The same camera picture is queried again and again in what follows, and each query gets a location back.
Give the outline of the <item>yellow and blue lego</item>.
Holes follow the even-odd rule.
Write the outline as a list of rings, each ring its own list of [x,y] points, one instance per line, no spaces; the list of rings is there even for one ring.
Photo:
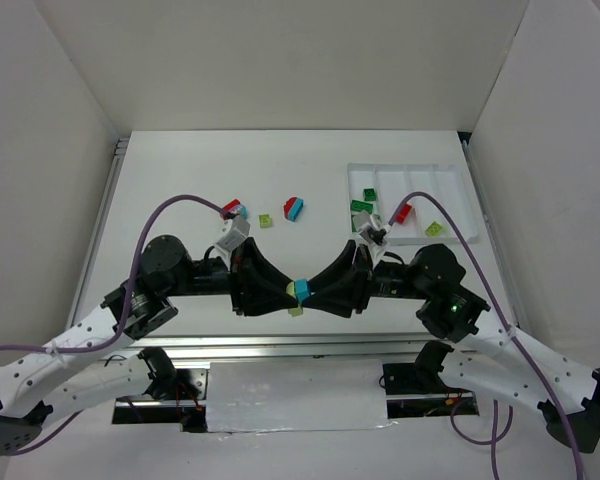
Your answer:
[[[290,282],[286,287],[286,293],[297,301],[296,306],[288,310],[289,315],[292,317],[302,315],[303,302],[311,296],[308,281],[306,279],[299,279]]]

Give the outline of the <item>red flower lego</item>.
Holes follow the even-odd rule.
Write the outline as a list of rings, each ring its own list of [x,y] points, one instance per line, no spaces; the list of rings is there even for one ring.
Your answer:
[[[394,215],[392,217],[392,223],[403,225],[407,221],[407,219],[412,211],[413,211],[413,206],[410,203],[402,204],[398,208],[398,210],[394,213]]]

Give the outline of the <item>long green lego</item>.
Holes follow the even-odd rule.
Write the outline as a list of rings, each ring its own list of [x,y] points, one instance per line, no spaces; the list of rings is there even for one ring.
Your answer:
[[[361,200],[352,200],[350,202],[350,211],[351,212],[367,212],[369,214],[374,213],[374,205],[370,202],[361,201]]]

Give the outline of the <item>small green square lego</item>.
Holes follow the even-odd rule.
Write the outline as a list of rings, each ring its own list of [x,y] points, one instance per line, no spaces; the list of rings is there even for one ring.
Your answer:
[[[363,189],[363,200],[365,202],[375,202],[377,200],[377,192],[374,188]]]

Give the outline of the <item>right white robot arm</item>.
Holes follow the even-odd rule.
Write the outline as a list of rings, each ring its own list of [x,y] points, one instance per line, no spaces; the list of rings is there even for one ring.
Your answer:
[[[548,434],[585,454],[600,440],[600,367],[581,365],[513,325],[462,286],[466,274],[443,244],[419,249],[407,264],[374,262],[354,241],[323,272],[297,282],[305,308],[344,318],[373,297],[419,300],[417,318],[433,335],[412,367],[426,388],[471,390],[540,417]]]

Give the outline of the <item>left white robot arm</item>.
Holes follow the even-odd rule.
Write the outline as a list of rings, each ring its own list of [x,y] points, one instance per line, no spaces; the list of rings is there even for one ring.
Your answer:
[[[227,259],[194,260],[177,237],[157,237],[134,269],[134,276],[72,328],[41,347],[22,347],[22,358],[0,367],[0,457],[40,447],[45,428],[107,400],[174,393],[178,373],[160,347],[105,361],[173,319],[178,310],[172,298],[227,295],[234,312],[244,316],[297,304],[291,279],[251,238]]]

